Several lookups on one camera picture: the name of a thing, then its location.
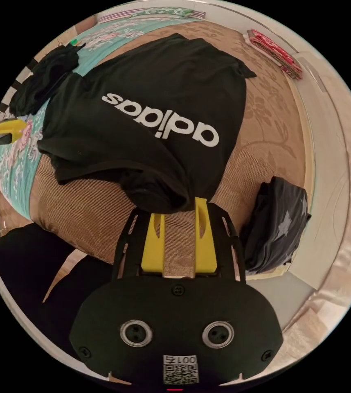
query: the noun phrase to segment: yellow plastic part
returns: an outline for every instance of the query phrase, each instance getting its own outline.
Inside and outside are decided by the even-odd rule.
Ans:
[[[195,199],[195,273],[214,273],[217,269],[214,238],[209,221],[207,200]]]
[[[22,137],[26,127],[27,123],[20,119],[5,121],[0,123],[0,135],[12,134],[11,143],[13,143]]]
[[[156,228],[160,225],[159,236]],[[142,258],[142,270],[146,273],[161,273],[164,271],[164,215],[151,214],[148,225],[146,243]]]

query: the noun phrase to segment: folded red cloth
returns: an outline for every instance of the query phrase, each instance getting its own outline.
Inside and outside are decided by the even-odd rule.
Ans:
[[[250,42],[277,60],[286,74],[295,79],[302,79],[302,68],[293,56],[257,30],[251,29],[247,33]]]

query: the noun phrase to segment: lens ring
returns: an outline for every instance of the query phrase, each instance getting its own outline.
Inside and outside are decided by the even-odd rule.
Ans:
[[[225,328],[227,330],[228,333],[228,337],[227,339],[223,342],[223,343],[212,343],[209,339],[209,333],[213,328]],[[208,347],[208,348],[213,348],[213,349],[220,349],[220,348],[224,348],[226,346],[228,346],[234,338],[234,329],[233,327],[228,323],[228,322],[224,322],[224,321],[216,321],[213,323],[210,323],[204,330],[203,330],[203,335],[202,335],[202,339],[203,339],[203,343]]]
[[[141,326],[144,329],[144,331],[146,333],[146,336],[145,336],[144,340],[141,343],[134,343],[133,341],[131,341],[127,337],[126,330],[131,325],[139,325],[139,326]],[[121,326],[119,332],[120,332],[122,341],[125,344],[127,344],[127,345],[129,345],[131,347],[135,347],[135,348],[145,347],[146,345],[148,345],[151,342],[152,336],[153,336],[151,328],[145,322],[139,321],[138,319],[131,319],[130,321],[125,322]]]

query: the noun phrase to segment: adidas logo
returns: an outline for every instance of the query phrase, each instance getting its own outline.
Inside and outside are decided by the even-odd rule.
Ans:
[[[176,132],[184,135],[192,134],[194,140],[207,147],[214,147],[219,143],[219,135],[214,127],[202,122],[198,122],[197,127],[195,127],[190,119],[182,117],[171,110],[167,110],[163,114],[161,110],[150,108],[149,106],[143,109],[137,102],[128,99],[124,100],[118,94],[113,93],[104,95],[102,100],[114,105],[119,111],[134,117],[135,122],[145,127],[157,128],[156,138],[167,139],[171,132]]]

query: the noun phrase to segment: sticker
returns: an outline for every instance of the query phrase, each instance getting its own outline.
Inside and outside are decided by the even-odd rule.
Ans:
[[[196,355],[163,356],[163,383],[165,385],[188,385],[199,382]]]

